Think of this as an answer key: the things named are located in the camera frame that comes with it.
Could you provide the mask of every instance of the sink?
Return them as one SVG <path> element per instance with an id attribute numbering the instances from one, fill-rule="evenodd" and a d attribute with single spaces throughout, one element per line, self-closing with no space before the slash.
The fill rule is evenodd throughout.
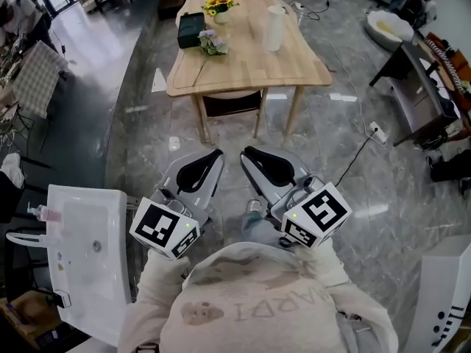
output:
<path id="1" fill-rule="evenodd" d="M 127 196 L 118 190 L 50 185 L 47 207 L 61 214 L 46 223 L 60 243 L 47 249 L 54 292 L 69 295 L 59 307 L 71 326 L 118 345 L 126 305 L 131 303 L 126 262 Z"/>

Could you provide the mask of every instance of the black pants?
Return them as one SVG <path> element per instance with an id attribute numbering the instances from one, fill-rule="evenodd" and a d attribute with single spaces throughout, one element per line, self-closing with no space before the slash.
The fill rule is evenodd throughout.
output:
<path id="1" fill-rule="evenodd" d="M 471 150 L 457 154 L 447 162 L 433 165 L 431 178 L 434 182 L 471 177 Z"/>
<path id="2" fill-rule="evenodd" d="M 40 40 L 47 46 L 51 47 L 57 52 L 54 44 L 52 44 L 51 37 L 49 37 L 49 26 L 46 23 L 44 15 L 40 18 L 34 29 L 27 35 L 28 37 L 28 48 L 33 47 Z"/>

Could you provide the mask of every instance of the paper towel roll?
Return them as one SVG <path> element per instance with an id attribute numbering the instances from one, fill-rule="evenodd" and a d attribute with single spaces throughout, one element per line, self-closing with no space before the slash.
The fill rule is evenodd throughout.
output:
<path id="1" fill-rule="evenodd" d="M 268 20 L 263 38 L 263 47 L 268 51 L 278 51 L 283 42 L 285 10 L 280 5 L 268 7 Z"/>

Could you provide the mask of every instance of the flower pot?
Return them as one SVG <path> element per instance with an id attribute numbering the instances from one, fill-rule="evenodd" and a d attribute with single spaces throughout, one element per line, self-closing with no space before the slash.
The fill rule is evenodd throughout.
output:
<path id="1" fill-rule="evenodd" d="M 218 25 L 225 25 L 229 22 L 229 18 L 229 10 L 226 10 L 225 12 L 217 13 L 214 16 L 214 22 Z"/>

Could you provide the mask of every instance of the sink drain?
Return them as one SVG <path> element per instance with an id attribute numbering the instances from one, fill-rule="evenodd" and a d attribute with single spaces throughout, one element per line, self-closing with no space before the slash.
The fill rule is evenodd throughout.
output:
<path id="1" fill-rule="evenodd" d="M 93 241 L 93 250 L 95 252 L 100 252 L 102 250 L 102 244 L 99 240 L 94 240 Z"/>

